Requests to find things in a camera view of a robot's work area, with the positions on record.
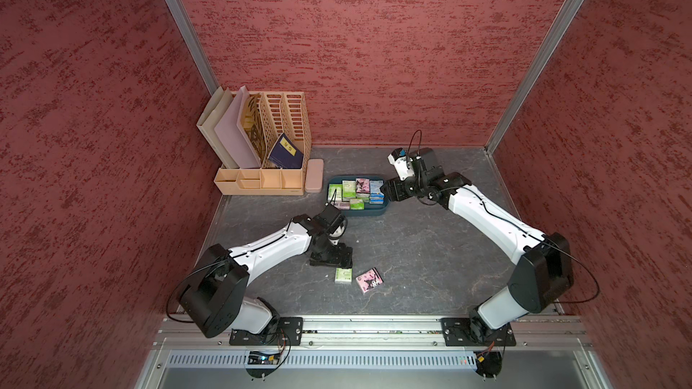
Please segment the green tissue pack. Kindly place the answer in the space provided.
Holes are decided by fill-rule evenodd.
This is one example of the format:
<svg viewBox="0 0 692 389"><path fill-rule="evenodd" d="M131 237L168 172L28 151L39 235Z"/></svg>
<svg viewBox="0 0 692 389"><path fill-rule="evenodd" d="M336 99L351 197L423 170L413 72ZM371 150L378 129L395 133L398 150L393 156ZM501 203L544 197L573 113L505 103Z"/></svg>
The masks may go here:
<svg viewBox="0 0 692 389"><path fill-rule="evenodd" d="M350 200L352 211L362 211L365 209L365 202L360 198Z"/></svg>
<svg viewBox="0 0 692 389"><path fill-rule="evenodd" d="M342 181L342 199L351 200L357 197L357 182L355 180Z"/></svg>
<svg viewBox="0 0 692 389"><path fill-rule="evenodd" d="M337 284L351 284L353 274L351 268L337 268L335 270L334 282Z"/></svg>
<svg viewBox="0 0 692 389"><path fill-rule="evenodd" d="M327 202L335 205L342 201L342 183L330 183L328 185Z"/></svg>

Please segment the pink tissue pack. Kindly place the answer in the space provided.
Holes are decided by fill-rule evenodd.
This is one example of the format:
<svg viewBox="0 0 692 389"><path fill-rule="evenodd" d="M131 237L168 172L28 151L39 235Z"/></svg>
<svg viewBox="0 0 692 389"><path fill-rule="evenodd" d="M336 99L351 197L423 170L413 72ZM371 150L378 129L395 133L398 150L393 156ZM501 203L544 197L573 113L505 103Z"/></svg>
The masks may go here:
<svg viewBox="0 0 692 389"><path fill-rule="evenodd" d="M351 203L349 201L336 201L333 205L342 211L348 211L351 209Z"/></svg>
<svg viewBox="0 0 692 389"><path fill-rule="evenodd" d="M371 193L371 181L369 178L357 178L356 179L356 194L357 195L369 195Z"/></svg>
<svg viewBox="0 0 692 389"><path fill-rule="evenodd" d="M356 282L364 294L384 284L383 278L376 268L371 268L356 277Z"/></svg>

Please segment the pink tissue pack bottom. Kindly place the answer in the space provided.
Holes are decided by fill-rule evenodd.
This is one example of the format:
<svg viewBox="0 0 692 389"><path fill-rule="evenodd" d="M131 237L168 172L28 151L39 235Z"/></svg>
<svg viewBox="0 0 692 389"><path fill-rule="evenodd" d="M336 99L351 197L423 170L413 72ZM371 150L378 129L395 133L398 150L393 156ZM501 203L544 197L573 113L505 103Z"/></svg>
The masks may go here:
<svg viewBox="0 0 692 389"><path fill-rule="evenodd" d="M364 294L384 284L383 278L376 268L371 268L356 277L356 282Z"/></svg>

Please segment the blue tissue pack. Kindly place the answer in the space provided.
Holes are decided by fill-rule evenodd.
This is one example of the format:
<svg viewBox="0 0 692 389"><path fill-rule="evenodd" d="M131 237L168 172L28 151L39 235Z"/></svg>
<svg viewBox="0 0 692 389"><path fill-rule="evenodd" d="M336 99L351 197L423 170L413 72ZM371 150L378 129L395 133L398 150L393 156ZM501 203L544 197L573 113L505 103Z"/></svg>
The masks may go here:
<svg viewBox="0 0 692 389"><path fill-rule="evenodd" d="M374 194L372 194L371 197L369 198L369 202L372 205L383 205L384 196L374 196Z"/></svg>
<svg viewBox="0 0 692 389"><path fill-rule="evenodd" d="M371 191L371 199L383 199L384 194L381 188L384 185L383 180L371 180L369 182L369 190Z"/></svg>

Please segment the teal plastic storage box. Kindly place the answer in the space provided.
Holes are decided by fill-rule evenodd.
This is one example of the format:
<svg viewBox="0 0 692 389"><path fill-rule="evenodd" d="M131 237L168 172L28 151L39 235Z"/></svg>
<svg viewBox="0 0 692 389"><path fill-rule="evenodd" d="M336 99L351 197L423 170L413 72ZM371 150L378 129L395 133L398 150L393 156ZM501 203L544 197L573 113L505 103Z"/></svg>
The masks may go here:
<svg viewBox="0 0 692 389"><path fill-rule="evenodd" d="M389 206L389 200L382 193L383 185L384 180L379 176L333 176L328 181L326 202L347 216L381 216Z"/></svg>

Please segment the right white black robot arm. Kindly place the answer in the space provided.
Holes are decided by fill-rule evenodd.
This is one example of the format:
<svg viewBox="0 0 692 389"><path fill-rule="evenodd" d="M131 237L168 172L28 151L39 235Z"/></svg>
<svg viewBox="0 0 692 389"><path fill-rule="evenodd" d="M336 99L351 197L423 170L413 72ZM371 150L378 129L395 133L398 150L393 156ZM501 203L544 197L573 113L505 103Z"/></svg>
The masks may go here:
<svg viewBox="0 0 692 389"><path fill-rule="evenodd" d="M562 235L547 235L521 222L459 173L423 184L416 178L392 178L381 190L392 202L414 197L441 205L485 234L515 265L506 286L470 311L469 337L476 342L495 337L516 319L542 312L574 284L572 265L577 260Z"/></svg>

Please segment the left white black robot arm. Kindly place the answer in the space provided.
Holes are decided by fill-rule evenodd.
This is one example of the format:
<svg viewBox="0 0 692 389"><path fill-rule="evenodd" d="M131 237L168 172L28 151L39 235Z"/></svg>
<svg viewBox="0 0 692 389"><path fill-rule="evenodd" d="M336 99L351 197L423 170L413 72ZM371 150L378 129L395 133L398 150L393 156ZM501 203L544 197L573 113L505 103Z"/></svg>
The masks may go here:
<svg viewBox="0 0 692 389"><path fill-rule="evenodd" d="M233 330L260 343L277 340L279 313L266 300L248 297L247 287L270 269L305 253L312 266L351 268L352 248L341 242L347 227L347 218L339 212L301 214L246 245L211 246L169 296L167 318L196 325L208 339Z"/></svg>

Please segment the pink pencil case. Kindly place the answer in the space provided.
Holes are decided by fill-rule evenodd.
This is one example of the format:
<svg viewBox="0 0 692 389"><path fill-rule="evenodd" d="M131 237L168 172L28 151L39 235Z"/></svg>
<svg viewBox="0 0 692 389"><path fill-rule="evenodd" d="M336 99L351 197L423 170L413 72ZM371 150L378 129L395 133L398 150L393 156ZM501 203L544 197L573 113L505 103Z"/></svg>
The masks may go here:
<svg viewBox="0 0 692 389"><path fill-rule="evenodd" d="M324 161L312 158L306 165L305 190L309 194L320 193L324 182Z"/></svg>

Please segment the dark blue booklet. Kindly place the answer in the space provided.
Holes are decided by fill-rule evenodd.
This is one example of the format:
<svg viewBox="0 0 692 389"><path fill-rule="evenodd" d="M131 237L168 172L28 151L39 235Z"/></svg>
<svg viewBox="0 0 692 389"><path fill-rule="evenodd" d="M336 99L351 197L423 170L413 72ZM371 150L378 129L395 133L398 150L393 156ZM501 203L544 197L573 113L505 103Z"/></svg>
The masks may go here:
<svg viewBox="0 0 692 389"><path fill-rule="evenodd" d="M271 148L269 161L279 169L302 169L304 153L286 133L281 133Z"/></svg>

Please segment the lilac folder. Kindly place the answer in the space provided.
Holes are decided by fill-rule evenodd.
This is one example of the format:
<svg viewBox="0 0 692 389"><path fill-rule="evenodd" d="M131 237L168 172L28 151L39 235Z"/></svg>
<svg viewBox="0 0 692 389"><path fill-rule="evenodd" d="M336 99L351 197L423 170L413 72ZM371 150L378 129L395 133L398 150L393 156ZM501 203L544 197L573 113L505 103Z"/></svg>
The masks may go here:
<svg viewBox="0 0 692 389"><path fill-rule="evenodd" d="M241 114L249 99L249 90L246 86L242 86L214 128L219 142L239 169L259 169L261 167L261 159L241 124L243 120Z"/></svg>

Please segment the gold patterned book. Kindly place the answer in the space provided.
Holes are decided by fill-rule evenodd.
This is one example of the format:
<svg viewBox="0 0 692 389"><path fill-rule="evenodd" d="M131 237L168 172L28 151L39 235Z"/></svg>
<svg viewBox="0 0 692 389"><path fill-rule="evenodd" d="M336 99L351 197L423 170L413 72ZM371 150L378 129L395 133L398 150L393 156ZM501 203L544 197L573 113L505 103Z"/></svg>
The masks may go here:
<svg viewBox="0 0 692 389"><path fill-rule="evenodd" d="M254 153L263 162L266 142L261 120L261 95L252 94L241 110L241 127L250 142Z"/></svg>

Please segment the beige folder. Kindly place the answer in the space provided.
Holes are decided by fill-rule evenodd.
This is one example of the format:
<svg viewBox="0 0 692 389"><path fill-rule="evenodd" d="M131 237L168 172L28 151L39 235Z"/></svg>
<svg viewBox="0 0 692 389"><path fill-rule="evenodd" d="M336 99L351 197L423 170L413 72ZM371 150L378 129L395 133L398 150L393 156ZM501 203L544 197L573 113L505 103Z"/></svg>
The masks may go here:
<svg viewBox="0 0 692 389"><path fill-rule="evenodd" d="M216 91L211 95L202 115L200 115L196 123L198 131L205 137L205 140L226 169L234 169L237 167L237 164L232 159L227 149L225 149L225 146L221 144L216 133L216 126L225 115L232 100L234 100L232 92L218 86Z"/></svg>

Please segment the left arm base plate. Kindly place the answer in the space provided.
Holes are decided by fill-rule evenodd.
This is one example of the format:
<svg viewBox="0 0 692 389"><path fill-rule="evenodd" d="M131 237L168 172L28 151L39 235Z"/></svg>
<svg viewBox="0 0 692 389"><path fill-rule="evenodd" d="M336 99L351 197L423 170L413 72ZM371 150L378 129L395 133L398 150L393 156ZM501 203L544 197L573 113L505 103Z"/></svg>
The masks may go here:
<svg viewBox="0 0 692 389"><path fill-rule="evenodd" d="M231 346L279 347L299 346L303 334L304 319L301 317L273 318L258 334L232 330Z"/></svg>

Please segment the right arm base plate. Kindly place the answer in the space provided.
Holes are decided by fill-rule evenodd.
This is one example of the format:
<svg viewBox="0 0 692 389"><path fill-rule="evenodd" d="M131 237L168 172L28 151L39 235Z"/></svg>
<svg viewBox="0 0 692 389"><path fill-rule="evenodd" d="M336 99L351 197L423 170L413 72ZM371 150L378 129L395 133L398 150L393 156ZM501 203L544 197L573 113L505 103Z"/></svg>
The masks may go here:
<svg viewBox="0 0 692 389"><path fill-rule="evenodd" d="M491 329L479 318L447 317L440 320L442 335L447 347L515 347L516 340L511 325Z"/></svg>

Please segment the aluminium front rail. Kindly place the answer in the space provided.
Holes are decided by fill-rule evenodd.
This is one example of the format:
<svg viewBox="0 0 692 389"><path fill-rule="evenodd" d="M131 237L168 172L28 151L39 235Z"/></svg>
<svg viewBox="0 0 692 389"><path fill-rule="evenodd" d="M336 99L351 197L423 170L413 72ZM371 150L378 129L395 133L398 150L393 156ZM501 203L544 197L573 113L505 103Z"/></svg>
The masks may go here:
<svg viewBox="0 0 692 389"><path fill-rule="evenodd" d="M473 343L468 322L439 315L305 315L284 319L279 334L300 349L501 349L592 351L578 316L534 314Z"/></svg>

